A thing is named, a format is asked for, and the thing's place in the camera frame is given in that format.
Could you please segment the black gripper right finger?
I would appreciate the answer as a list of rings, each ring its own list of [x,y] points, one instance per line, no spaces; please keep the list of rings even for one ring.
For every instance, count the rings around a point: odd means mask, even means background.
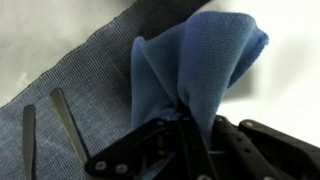
[[[210,155],[219,180],[320,180],[320,148],[245,119],[216,116]]]

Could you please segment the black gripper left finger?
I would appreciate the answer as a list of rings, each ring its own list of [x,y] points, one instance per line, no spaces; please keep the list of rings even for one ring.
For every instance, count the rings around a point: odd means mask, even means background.
[[[85,164],[102,180],[141,180],[161,162],[152,180],[217,180],[208,148],[195,120],[153,119],[113,143]]]

